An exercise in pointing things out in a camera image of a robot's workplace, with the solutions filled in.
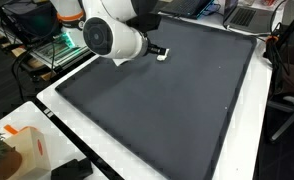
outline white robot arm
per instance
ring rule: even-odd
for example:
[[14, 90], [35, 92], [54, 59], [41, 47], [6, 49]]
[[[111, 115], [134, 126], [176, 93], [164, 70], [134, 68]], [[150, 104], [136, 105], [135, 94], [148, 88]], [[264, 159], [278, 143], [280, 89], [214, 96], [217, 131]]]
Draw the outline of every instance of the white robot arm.
[[63, 31], [69, 31], [76, 46], [85, 43], [94, 53], [113, 59], [116, 65], [147, 53], [147, 37], [124, 22], [148, 13], [157, 0], [82, 0], [84, 10], [78, 0], [51, 2], [63, 22]]

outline black mat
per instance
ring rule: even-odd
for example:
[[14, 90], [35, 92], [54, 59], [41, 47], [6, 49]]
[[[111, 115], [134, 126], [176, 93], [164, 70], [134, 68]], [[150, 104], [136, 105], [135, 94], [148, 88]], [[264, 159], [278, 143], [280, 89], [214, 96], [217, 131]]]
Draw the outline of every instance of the black mat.
[[57, 90], [164, 176], [210, 179], [256, 40], [167, 18], [149, 37], [168, 60], [99, 58]]

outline floor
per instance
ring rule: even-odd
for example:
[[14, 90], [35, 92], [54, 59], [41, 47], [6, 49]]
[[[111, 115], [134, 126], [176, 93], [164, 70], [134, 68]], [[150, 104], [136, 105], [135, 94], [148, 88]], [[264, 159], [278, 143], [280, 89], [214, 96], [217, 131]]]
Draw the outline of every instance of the floor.
[[[284, 22], [289, 24], [293, 18], [294, 1], [286, 5]], [[0, 118], [22, 104], [18, 86], [10, 73], [14, 58], [0, 50]], [[33, 100], [35, 94], [48, 86], [46, 83], [32, 83], [26, 73], [20, 75], [22, 84], [32, 93], [25, 93], [25, 98]], [[257, 156], [255, 180], [294, 180], [294, 124], [276, 144], [271, 144], [268, 137], [290, 116], [271, 108], [266, 109], [263, 133]]]
[[[0, 119], [10, 113], [23, 102], [20, 99], [17, 83], [11, 74], [14, 57], [6, 55], [0, 49]], [[20, 81], [28, 92], [24, 92], [25, 99], [34, 100], [35, 95], [49, 84], [46, 82], [32, 83], [30, 77], [20, 71]]]

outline black chair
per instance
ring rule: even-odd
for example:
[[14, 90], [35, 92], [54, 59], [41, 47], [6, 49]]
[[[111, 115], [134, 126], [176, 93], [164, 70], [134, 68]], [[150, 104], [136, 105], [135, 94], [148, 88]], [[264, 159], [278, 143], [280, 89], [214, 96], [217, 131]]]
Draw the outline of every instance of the black chair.
[[287, 104], [282, 104], [274, 101], [268, 101], [267, 106], [278, 109], [283, 112], [293, 113], [286, 122], [270, 137], [271, 142], [275, 142], [294, 122], [294, 97], [293, 96], [285, 96], [283, 98], [285, 101], [292, 103], [292, 106]]

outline desk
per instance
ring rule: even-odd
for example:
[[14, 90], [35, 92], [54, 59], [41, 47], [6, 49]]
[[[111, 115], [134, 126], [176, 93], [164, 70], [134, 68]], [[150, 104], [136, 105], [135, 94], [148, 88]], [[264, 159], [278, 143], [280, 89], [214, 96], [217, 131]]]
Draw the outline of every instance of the desk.
[[[278, 12], [274, 26], [282, 19]], [[219, 29], [222, 17], [213, 15], [186, 20]], [[268, 60], [262, 58], [264, 43], [258, 42], [249, 64], [234, 113], [218, 160], [214, 180], [249, 180], [253, 177], [260, 133], [271, 80]], [[125, 179], [164, 179], [162, 175], [118, 143], [99, 126], [62, 98], [56, 91], [61, 82], [72, 76], [97, 56], [61, 78], [37, 95], [58, 118], [81, 137], [100, 157]]]
[[[85, 158], [85, 155], [32, 102], [26, 102], [0, 120], [0, 133], [4, 133], [5, 138], [11, 136], [3, 128], [7, 124], [12, 125], [15, 129], [33, 126], [42, 132], [52, 169], [72, 159], [82, 160]], [[99, 169], [93, 166], [93, 170], [95, 173], [88, 179], [107, 180]], [[50, 175], [51, 173], [48, 172], [40, 180], [48, 180]]]

